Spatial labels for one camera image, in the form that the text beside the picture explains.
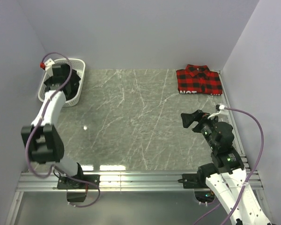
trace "cable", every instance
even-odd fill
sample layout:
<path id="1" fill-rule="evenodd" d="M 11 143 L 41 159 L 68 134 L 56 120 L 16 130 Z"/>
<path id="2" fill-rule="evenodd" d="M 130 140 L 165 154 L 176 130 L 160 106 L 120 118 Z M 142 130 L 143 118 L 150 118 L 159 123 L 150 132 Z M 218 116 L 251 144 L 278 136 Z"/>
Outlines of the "cable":
<path id="1" fill-rule="evenodd" d="M 248 176 L 246 177 L 246 179 L 244 180 L 244 182 L 248 182 L 248 180 L 250 179 L 250 177 L 253 175 L 254 171 L 256 170 L 257 166 L 258 166 L 258 163 L 261 159 L 261 155 L 262 155 L 262 152 L 263 152 L 263 146 L 264 146 L 264 134 L 263 134 L 263 130 L 262 130 L 262 127 L 261 127 L 261 124 L 259 123 L 259 121 L 251 114 L 249 114 L 248 112 L 245 112 L 243 110 L 239 110 L 239 109 L 234 109 L 234 108 L 229 108 L 229 107 L 225 107 L 225 109 L 227 110 L 231 110 L 231 111 L 236 111 L 236 112 L 239 112 L 239 113 L 243 113 L 243 114 L 246 114 L 248 116 L 250 116 L 258 125 L 259 127 L 259 130 L 260 130 L 260 135 L 261 135 L 261 146 L 260 146 L 260 151 L 259 151 L 259 154 L 258 154 L 258 157 L 257 157 L 257 160 L 256 160 L 256 163 L 254 164 L 253 168 L 251 169 L 251 172 L 248 174 Z M 238 195 L 238 198 L 235 202 L 235 205 L 233 206 L 232 210 L 230 211 L 230 213 L 227 215 L 227 217 L 223 220 L 223 222 L 221 223 L 221 225 L 224 225 L 229 219 L 230 217 L 232 216 L 232 214 L 234 213 L 234 211 L 236 210 L 239 202 L 240 202 L 240 199 L 243 195 L 243 192 L 244 192 L 244 189 L 245 189 L 245 186 L 242 186 L 242 188 L 240 189 L 240 193 Z M 195 225 L 199 220 L 201 220 L 202 218 L 206 217 L 209 213 L 211 213 L 213 210 L 215 210 L 216 208 L 218 208 L 219 205 L 217 205 L 214 209 L 212 209 L 211 211 L 205 213 L 203 216 L 201 216 L 193 225 Z"/>
<path id="2" fill-rule="evenodd" d="M 73 70 L 73 69 L 72 69 L 72 63 L 71 63 L 71 61 L 69 60 L 68 57 L 66 57 L 66 56 L 64 56 L 64 55 L 62 55 L 62 54 L 60 54 L 60 53 L 58 53 L 58 52 L 51 52 L 51 53 L 46 54 L 46 55 L 43 57 L 43 59 L 42 59 L 42 63 L 44 62 L 45 58 L 46 58 L 48 55 L 51 55 L 51 54 L 58 54 L 58 55 L 64 57 L 64 58 L 67 60 L 69 66 L 70 66 L 70 72 L 69 72 L 69 76 L 67 77 L 67 79 L 65 80 L 65 82 L 64 82 L 62 85 L 60 85 L 60 86 L 55 90 L 55 92 L 53 92 L 53 94 L 50 96 L 50 98 L 46 101 L 46 103 L 45 103 L 45 105 L 44 105 L 44 108 L 43 108 L 43 111 L 42 111 L 42 114 L 41 114 L 41 117 L 40 117 L 39 121 L 37 122 L 37 124 L 35 125 L 35 127 L 32 129 L 32 132 L 31 132 L 31 134 L 30 134 L 29 137 L 28 137 L 28 140 L 27 140 L 27 143 L 26 143 L 26 146 L 25 146 L 25 159 L 26 159 L 26 163 L 27 163 L 28 169 L 29 169 L 36 177 L 38 177 L 38 178 L 43 178 L 43 179 L 44 179 L 44 178 L 49 177 L 49 176 L 51 175 L 51 172 L 52 172 L 53 167 L 55 167 L 57 171 L 59 171 L 59 172 L 65 174 L 65 175 L 66 175 L 69 179 L 71 179 L 71 180 L 74 180 L 74 181 L 76 181 L 76 182 L 81 182 L 81 183 L 85 183 L 85 184 L 94 186 L 94 187 L 98 190 L 98 196 L 97 196 L 97 198 L 96 198 L 92 203 L 87 204 L 87 205 L 75 205 L 75 204 L 73 204 L 73 203 L 69 203 L 70 205 L 72 205 L 72 206 L 74 206 L 74 207 L 77 207 L 77 208 L 85 208 L 85 207 L 88 207 L 88 206 L 91 206 L 91 205 L 95 204 L 95 203 L 98 201 L 98 199 L 100 198 L 101 191 L 100 191 L 99 186 L 97 186 L 96 184 L 93 184 L 93 183 L 91 183 L 91 182 L 88 182 L 88 181 L 75 179 L 75 178 L 73 178 L 73 177 L 67 175 L 66 173 L 64 173 L 61 169 L 59 169 L 59 168 L 58 168 L 57 166 L 55 166 L 54 164 L 52 164 L 52 165 L 49 167 L 49 171 L 48 171 L 47 174 L 41 175 L 41 174 L 37 173 L 37 172 L 34 170 L 34 168 L 31 166 L 31 161 L 30 161 L 30 159 L 29 159 L 29 146 L 30 146 L 31 140 L 32 140 L 34 134 L 36 133 L 37 129 L 38 129 L 38 128 L 41 126 L 41 124 L 42 124 L 42 121 L 43 121 L 44 116 L 45 116 L 45 114 L 46 114 L 46 110 L 47 110 L 47 108 L 48 108 L 48 105 L 49 105 L 49 103 L 51 102 L 51 99 L 57 94 L 57 92 L 59 92 L 60 90 L 62 90 L 62 89 L 66 86 L 66 84 L 69 82 L 69 80 L 70 80 L 70 78 L 71 78 L 71 75 L 72 75 L 72 70 Z"/>
<path id="3" fill-rule="evenodd" d="M 215 206 L 213 209 L 211 209 L 210 211 L 208 211 L 207 213 L 205 213 L 203 216 L 201 216 L 199 219 L 196 220 L 196 222 L 193 223 L 193 225 L 196 225 L 201 219 L 203 219 L 205 216 L 207 216 L 209 213 L 213 212 L 214 210 L 216 210 L 217 208 L 220 207 L 220 203 L 217 204 L 217 206 Z"/>
<path id="4" fill-rule="evenodd" d="M 59 178 L 59 176 L 55 173 L 55 170 L 53 170 L 53 174 L 57 177 L 57 178 Z"/>

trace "marble table surface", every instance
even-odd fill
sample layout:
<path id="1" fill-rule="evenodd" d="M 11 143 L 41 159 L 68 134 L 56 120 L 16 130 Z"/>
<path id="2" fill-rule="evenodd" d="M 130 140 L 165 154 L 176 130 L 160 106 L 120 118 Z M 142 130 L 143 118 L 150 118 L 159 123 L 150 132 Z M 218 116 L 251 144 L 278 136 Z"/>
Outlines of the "marble table surface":
<path id="1" fill-rule="evenodd" d="M 95 170 L 184 170 L 211 162 L 181 113 L 215 112 L 221 96 L 179 94 L 174 69 L 92 69 L 79 103 L 63 108 L 65 154 Z"/>

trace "small white object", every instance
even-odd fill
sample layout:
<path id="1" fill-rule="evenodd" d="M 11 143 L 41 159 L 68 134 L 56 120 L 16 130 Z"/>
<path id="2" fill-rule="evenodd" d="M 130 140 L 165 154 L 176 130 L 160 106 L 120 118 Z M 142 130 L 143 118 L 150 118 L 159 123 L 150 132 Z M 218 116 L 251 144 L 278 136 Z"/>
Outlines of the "small white object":
<path id="1" fill-rule="evenodd" d="M 71 107 L 71 106 L 74 106 L 78 103 L 80 95 L 81 95 L 83 81 L 84 81 L 84 73 L 85 73 L 85 63 L 84 63 L 84 61 L 82 61 L 80 59 L 72 59 L 72 58 L 69 58 L 69 60 L 72 63 L 72 69 L 77 71 L 77 75 L 81 78 L 81 80 L 79 81 L 79 88 L 78 88 L 76 96 L 74 98 L 72 98 L 71 100 L 66 101 L 66 103 L 63 105 L 63 107 Z M 64 59 L 64 58 L 63 59 L 57 59 L 57 60 L 54 60 L 54 63 L 55 64 L 67 63 L 67 60 Z M 41 82 L 41 86 L 38 90 L 37 97 L 41 102 L 44 102 L 44 99 L 45 99 L 46 85 L 44 85 L 44 82 L 49 77 L 50 77 L 49 74 L 47 72 L 45 72 L 44 77 L 43 77 L 42 82 Z"/>
<path id="2" fill-rule="evenodd" d="M 53 71 L 52 71 L 52 65 L 55 64 L 54 60 L 49 58 L 46 62 L 44 62 L 45 64 L 45 71 L 49 76 L 53 76 Z"/>
<path id="3" fill-rule="evenodd" d="M 218 116 L 218 115 L 224 115 L 224 116 L 228 116 L 229 115 L 229 111 L 227 109 L 225 109 L 225 105 L 224 104 L 220 104 L 219 106 L 219 111 L 216 112 L 216 113 L 213 113 L 211 114 L 210 116 L 208 116 L 208 119 L 211 119 L 215 116 Z"/>

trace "plastic basket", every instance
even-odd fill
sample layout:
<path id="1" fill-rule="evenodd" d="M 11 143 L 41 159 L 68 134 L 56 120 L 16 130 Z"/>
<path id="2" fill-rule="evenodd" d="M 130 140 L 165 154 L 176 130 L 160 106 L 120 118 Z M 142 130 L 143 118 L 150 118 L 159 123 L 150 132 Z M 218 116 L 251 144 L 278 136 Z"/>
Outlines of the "plastic basket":
<path id="1" fill-rule="evenodd" d="M 74 105 L 76 105 L 78 103 L 80 95 L 81 95 L 83 81 L 84 81 L 84 71 L 85 71 L 85 63 L 84 63 L 84 61 L 79 60 L 79 59 L 69 59 L 69 60 L 72 63 L 72 68 L 77 71 L 77 75 L 81 78 L 81 80 L 79 81 L 79 87 L 78 87 L 77 94 L 71 100 L 66 101 L 66 103 L 64 104 L 63 107 L 71 107 L 71 106 L 74 106 Z M 54 61 L 55 61 L 56 64 L 67 63 L 67 60 L 65 58 L 57 59 L 57 60 L 54 60 Z M 41 87 L 39 88 L 38 95 L 37 95 L 38 99 L 41 102 L 44 102 L 45 87 L 46 87 L 46 85 L 44 85 L 44 82 L 48 78 L 49 78 L 49 75 L 45 72 L 43 80 L 42 80 L 42 83 L 41 83 Z"/>

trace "red plaid shirt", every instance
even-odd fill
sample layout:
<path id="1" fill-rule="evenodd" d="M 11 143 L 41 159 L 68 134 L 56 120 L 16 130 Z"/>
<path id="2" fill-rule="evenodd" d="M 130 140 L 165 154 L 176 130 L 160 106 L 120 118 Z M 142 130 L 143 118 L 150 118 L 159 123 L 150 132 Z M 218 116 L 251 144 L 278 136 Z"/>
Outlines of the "red plaid shirt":
<path id="1" fill-rule="evenodd" d="M 222 94 L 219 74 L 210 71 L 207 66 L 187 65 L 186 69 L 177 70 L 176 74 L 180 94 Z"/>

